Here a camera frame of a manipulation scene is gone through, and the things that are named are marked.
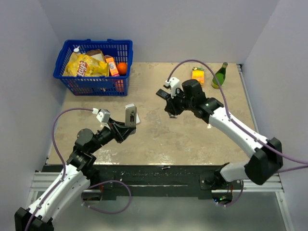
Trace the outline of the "grey remote control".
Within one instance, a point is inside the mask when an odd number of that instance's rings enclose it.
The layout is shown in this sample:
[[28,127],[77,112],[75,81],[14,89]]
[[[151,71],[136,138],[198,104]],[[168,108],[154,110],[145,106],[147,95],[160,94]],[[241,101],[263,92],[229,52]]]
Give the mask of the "grey remote control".
[[131,103],[125,106],[125,126],[135,127],[137,123],[137,107]]

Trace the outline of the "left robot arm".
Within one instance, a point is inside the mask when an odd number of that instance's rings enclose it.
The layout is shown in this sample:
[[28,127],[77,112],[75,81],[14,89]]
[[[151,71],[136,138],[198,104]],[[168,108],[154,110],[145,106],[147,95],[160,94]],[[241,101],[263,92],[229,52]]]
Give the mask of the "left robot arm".
[[66,164],[48,189],[27,209],[19,208],[15,215],[17,231],[52,231],[53,222],[70,204],[89,188],[94,189],[100,183],[99,171],[93,166],[94,152],[111,140],[122,143],[136,132],[136,126],[127,126],[122,122],[109,120],[108,126],[93,133],[84,128],[77,139]]

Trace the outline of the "white remote control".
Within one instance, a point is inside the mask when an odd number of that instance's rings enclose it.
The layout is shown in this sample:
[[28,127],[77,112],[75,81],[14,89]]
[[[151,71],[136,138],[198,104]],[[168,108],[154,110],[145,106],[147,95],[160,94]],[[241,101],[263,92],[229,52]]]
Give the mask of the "white remote control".
[[140,124],[140,118],[139,118],[139,115],[138,115],[138,113],[136,114],[136,124],[138,125],[138,124]]

